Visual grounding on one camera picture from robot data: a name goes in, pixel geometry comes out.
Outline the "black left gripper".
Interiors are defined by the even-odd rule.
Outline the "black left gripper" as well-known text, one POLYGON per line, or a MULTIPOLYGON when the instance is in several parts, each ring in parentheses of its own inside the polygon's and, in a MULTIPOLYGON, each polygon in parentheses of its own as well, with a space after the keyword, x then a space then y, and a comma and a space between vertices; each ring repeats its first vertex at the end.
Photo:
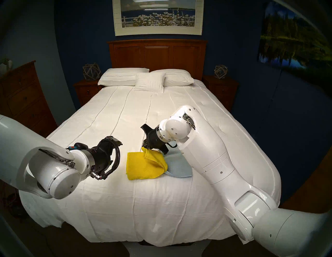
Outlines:
POLYGON ((114 172, 120 164, 120 149, 122 143, 114 137, 105 137, 99 144, 91 148, 95 161, 94 172, 114 172))

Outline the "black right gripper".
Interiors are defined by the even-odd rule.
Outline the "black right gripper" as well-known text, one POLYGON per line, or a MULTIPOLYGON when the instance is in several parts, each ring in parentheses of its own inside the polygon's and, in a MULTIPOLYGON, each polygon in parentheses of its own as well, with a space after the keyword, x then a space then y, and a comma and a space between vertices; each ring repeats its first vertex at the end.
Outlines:
POLYGON ((158 149, 162 151, 162 153, 167 154, 169 149, 167 148, 166 144, 168 142, 164 142, 163 136, 161 136, 159 127, 156 127, 155 129, 152 129, 147 124, 144 124, 141 126, 141 129, 144 131, 146 137, 149 136, 150 133, 150 144, 147 140, 143 140, 142 147, 145 149, 158 149))

